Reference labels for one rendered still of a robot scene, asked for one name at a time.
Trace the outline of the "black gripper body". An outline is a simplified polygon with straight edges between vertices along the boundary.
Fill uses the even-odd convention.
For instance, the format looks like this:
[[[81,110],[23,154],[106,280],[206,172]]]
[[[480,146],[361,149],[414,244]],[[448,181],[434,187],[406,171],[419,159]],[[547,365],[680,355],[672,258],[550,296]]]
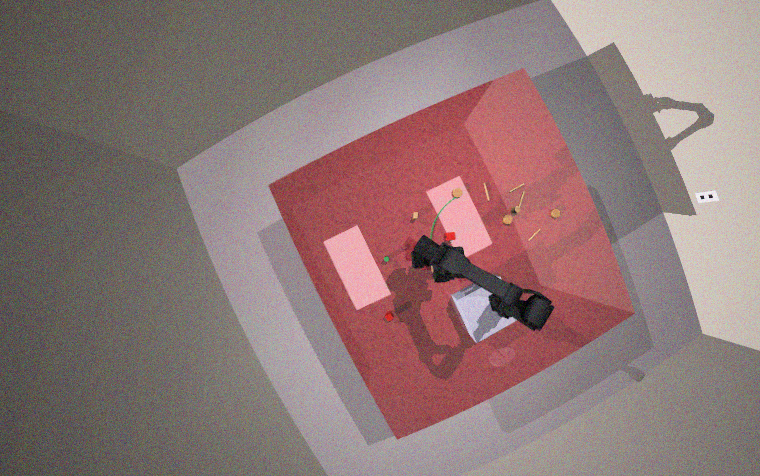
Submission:
[[[455,248],[457,248],[458,250],[464,253],[464,249],[462,247],[455,247]],[[425,258],[424,256],[422,256],[416,251],[411,252],[411,257],[412,257],[412,267],[414,269],[424,268],[425,266],[424,261],[425,261],[426,266],[430,265],[430,260],[428,260],[427,258]]]

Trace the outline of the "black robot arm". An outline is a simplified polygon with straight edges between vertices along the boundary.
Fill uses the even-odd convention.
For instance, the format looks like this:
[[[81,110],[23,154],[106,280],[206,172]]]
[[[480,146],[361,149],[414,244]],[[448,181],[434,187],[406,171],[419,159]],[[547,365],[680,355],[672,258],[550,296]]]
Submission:
[[[448,249],[449,248],[449,249]],[[448,249],[448,251],[447,251]],[[430,260],[435,282],[447,282],[454,278],[466,278],[484,290],[491,292],[489,303],[501,318],[512,317],[532,331],[541,330],[553,312],[552,301],[538,291],[523,289],[514,283],[504,282],[470,263],[468,257],[457,248],[444,242],[439,246],[423,235],[414,250]],[[533,293],[526,301],[521,295]]]

